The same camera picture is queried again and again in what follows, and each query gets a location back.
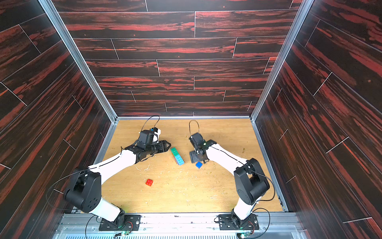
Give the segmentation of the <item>small red lego brick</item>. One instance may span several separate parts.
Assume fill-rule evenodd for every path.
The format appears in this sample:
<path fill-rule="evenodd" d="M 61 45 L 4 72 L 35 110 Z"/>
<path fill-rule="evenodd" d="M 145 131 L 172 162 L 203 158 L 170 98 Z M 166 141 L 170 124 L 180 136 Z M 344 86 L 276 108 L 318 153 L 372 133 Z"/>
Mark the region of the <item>small red lego brick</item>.
<path fill-rule="evenodd" d="M 147 186 L 152 186 L 152 184 L 153 184 L 153 180 L 152 180 L 152 179 L 147 179 L 147 181 L 145 182 L 145 184 L 146 184 Z"/>

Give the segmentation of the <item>green long lego brick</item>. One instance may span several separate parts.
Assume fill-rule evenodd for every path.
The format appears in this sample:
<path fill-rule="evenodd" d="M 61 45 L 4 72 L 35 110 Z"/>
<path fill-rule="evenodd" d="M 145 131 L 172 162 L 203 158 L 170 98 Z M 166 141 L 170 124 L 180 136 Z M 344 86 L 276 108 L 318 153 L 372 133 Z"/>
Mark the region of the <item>green long lego brick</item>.
<path fill-rule="evenodd" d="M 171 153 L 172 153 L 172 155 L 173 155 L 175 158 L 177 158 L 177 157 L 179 156 L 179 153 L 178 153 L 178 151 L 177 151 L 175 148 L 171 148 Z"/>

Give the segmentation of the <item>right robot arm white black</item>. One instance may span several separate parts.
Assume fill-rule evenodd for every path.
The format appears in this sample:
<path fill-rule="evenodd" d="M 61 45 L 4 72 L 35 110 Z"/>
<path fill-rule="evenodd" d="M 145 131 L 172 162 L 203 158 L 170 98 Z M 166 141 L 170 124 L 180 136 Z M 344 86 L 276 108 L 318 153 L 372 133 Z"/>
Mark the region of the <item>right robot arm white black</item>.
<path fill-rule="evenodd" d="M 254 158 L 246 160 L 236 156 L 217 142 L 204 140 L 200 133 L 191 135 L 189 140 L 194 147 L 191 152 L 193 161 L 213 161 L 234 176 L 239 200 L 231 212 L 231 218 L 237 221 L 247 220 L 255 205 L 270 189 L 269 180 L 260 163 Z"/>

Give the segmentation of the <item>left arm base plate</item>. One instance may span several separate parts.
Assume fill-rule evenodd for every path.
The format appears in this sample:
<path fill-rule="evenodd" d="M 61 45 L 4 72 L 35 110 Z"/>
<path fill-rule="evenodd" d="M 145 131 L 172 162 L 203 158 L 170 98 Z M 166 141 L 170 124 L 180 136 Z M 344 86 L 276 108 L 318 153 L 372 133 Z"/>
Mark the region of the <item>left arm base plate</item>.
<path fill-rule="evenodd" d="M 102 219 L 98 230 L 101 232 L 133 232 L 139 230 L 140 222 L 141 215 L 125 214 L 113 222 Z"/>

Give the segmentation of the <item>cyan lego brick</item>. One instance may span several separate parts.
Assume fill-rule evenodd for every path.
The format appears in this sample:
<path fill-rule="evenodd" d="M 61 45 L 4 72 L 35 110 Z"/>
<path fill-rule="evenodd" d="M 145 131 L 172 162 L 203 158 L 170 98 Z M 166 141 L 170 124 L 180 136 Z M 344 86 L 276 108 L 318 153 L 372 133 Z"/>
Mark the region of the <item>cyan lego brick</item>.
<path fill-rule="evenodd" d="M 181 165 L 183 165 L 185 162 L 184 162 L 184 160 L 182 159 L 182 157 L 180 156 L 180 155 L 176 155 L 175 156 L 175 161 L 176 161 L 176 163 L 179 165 L 179 166 L 181 166 Z"/>

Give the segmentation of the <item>blue small lego brick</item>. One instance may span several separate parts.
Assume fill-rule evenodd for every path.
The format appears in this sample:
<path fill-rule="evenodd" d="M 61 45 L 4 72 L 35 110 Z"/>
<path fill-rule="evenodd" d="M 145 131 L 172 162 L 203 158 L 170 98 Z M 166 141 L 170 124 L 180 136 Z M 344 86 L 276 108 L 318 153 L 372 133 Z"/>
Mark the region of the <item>blue small lego brick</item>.
<path fill-rule="evenodd" d="M 202 165 L 203 165 L 203 164 L 202 164 L 201 162 L 197 162 L 197 163 L 196 163 L 196 167 L 199 168 L 199 169 L 202 167 Z"/>

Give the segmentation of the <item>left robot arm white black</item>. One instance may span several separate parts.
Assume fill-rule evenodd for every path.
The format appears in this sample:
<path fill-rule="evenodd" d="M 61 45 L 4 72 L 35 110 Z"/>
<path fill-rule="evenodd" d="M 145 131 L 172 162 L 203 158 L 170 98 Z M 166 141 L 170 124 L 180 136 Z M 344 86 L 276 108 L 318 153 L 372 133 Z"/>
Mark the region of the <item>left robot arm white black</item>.
<path fill-rule="evenodd" d="M 70 175 L 64 199 L 84 213 L 91 213 L 110 222 L 117 228 L 125 225 L 125 212 L 102 198 L 101 187 L 111 177 L 127 167 L 158 153 L 167 152 L 171 144 L 159 140 L 161 131 L 154 127 L 140 132 L 139 138 L 130 146 L 108 160 L 87 168 L 77 168 Z"/>

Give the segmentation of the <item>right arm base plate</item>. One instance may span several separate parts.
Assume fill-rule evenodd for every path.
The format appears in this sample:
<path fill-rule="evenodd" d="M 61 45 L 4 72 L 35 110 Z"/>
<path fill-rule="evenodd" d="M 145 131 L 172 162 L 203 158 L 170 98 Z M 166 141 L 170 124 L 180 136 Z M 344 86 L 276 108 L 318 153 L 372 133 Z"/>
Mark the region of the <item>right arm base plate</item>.
<path fill-rule="evenodd" d="M 246 219 L 241 220 L 233 213 L 220 214 L 217 216 L 219 229 L 221 231 L 234 231 L 234 230 L 259 230 L 259 224 L 256 215 L 250 214 Z"/>

